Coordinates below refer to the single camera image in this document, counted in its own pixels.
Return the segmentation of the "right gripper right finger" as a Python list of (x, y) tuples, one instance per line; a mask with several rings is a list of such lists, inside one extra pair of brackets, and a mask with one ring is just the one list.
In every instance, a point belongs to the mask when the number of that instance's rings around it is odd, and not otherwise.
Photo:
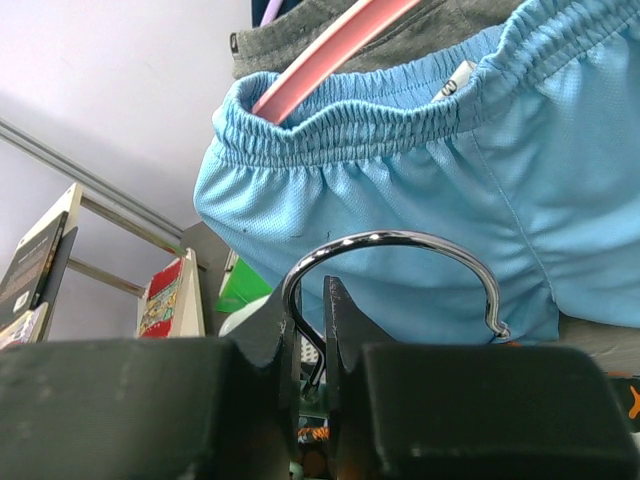
[(564, 347), (401, 343), (324, 285), (330, 444), (340, 479), (635, 479), (605, 373)]

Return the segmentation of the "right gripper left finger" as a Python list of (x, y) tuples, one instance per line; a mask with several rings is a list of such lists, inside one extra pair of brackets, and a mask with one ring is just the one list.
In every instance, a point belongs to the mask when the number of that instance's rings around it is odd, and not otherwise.
[(285, 479), (300, 347), (281, 292), (223, 337), (1, 354), (5, 479)]

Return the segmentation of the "green plastic hanger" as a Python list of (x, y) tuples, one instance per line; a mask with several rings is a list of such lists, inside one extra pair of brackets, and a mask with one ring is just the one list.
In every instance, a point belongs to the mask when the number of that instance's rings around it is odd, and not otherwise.
[[(465, 266), (479, 279), (484, 288), (486, 296), (484, 322), (492, 332), (491, 340), (495, 342), (511, 336), (507, 323), (499, 319), (500, 290), (494, 274), (489, 267), (462, 246), (435, 235), (408, 230), (375, 230), (348, 235), (309, 252), (296, 262), (282, 281), (281, 299), (287, 317), (295, 323), (298, 331), (318, 352), (314, 370), (302, 390), (304, 397), (309, 397), (320, 389), (321, 377), (327, 372), (330, 372), (333, 377), (340, 375), (343, 364), (340, 354), (348, 353), (350, 350), (339, 346), (337, 323), (331, 306), (325, 309), (329, 315), (325, 320), (325, 325), (329, 328), (327, 334), (320, 335), (305, 320), (297, 300), (297, 291), (302, 279), (309, 271), (331, 258), (360, 249), (377, 247), (418, 248), (445, 256)], [(412, 273), (400, 269), (408, 266), (408, 263), (395, 257), (384, 260), (379, 255), (369, 255), (363, 271), (373, 276), (367, 278), (353, 275), (351, 279), (359, 289), (380, 287), (384, 297), (392, 293), (416, 292), (419, 287), (426, 285), (427, 275), (418, 268)]]

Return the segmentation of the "orange camouflage shorts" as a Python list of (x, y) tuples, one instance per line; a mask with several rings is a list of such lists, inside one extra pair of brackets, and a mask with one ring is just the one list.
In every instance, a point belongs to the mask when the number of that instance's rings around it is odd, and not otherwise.
[[(301, 386), (310, 377), (318, 359), (311, 344), (301, 341)], [(634, 440), (639, 443), (639, 377), (621, 372), (609, 372), (608, 379), (616, 394), (623, 415)], [(297, 439), (299, 443), (327, 442), (329, 440), (329, 407), (325, 374), (317, 390), (301, 394)]]

